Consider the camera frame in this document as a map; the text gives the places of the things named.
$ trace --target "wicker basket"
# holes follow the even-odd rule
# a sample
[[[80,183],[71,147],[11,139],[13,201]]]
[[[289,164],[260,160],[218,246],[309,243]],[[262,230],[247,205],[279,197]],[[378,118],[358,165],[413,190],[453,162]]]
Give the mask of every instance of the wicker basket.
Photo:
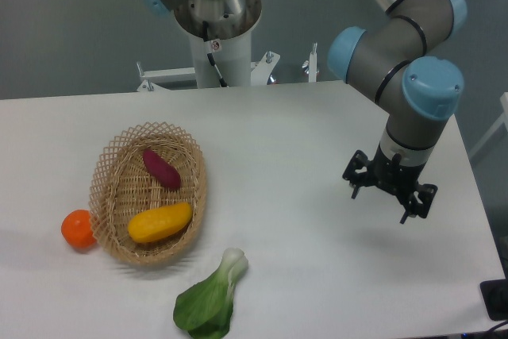
[[[163,188],[143,164],[151,148],[179,172],[177,191]],[[143,210],[189,202],[193,217],[180,233],[151,244],[137,244],[127,225]],[[167,123],[147,123],[115,137],[100,155],[90,187],[91,224],[97,242],[113,257],[130,264],[168,261],[189,245],[201,225],[206,202],[206,171],[202,152],[192,136]]]

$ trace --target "orange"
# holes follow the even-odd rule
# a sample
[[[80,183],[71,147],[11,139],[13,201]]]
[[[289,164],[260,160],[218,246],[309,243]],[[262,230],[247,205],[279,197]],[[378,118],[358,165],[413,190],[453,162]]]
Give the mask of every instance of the orange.
[[[62,235],[65,241],[73,248],[85,249],[96,240],[90,226],[90,212],[88,210],[75,210],[62,222]]]

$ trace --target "vegetable leaf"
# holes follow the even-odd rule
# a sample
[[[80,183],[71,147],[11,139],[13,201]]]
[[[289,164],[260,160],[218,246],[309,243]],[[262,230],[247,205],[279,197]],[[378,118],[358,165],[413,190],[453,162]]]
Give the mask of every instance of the vegetable leaf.
[[[194,339],[220,339],[229,332],[235,286],[248,261],[237,248],[224,251],[218,269],[176,299],[175,324]]]

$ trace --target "black cable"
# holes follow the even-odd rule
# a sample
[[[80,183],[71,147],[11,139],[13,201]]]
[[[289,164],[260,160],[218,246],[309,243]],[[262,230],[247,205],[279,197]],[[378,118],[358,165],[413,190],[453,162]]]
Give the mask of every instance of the black cable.
[[[208,23],[206,21],[203,22],[203,41],[207,42],[208,40]],[[224,80],[224,77],[222,77],[221,71],[219,71],[219,68],[217,66],[217,63],[215,63],[214,54],[212,52],[207,53],[206,57],[208,57],[208,62],[212,67],[214,67],[215,72],[217,73],[217,76],[219,78],[219,83],[221,84],[221,87],[228,87],[228,84]]]
[[[491,333],[493,333],[495,330],[497,330],[500,327],[506,326],[506,325],[508,325],[508,321],[501,322],[498,325],[495,325],[494,327],[491,327],[488,331],[485,331],[485,333],[483,333],[483,335],[480,337],[480,339],[487,339],[488,336]]]

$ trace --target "toy sweet potato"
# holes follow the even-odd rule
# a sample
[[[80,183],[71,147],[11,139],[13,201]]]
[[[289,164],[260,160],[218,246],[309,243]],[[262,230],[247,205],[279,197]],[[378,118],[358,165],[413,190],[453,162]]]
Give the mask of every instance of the toy sweet potato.
[[[170,190],[178,190],[182,184],[180,174],[156,152],[147,148],[143,151],[143,163],[148,173]]]

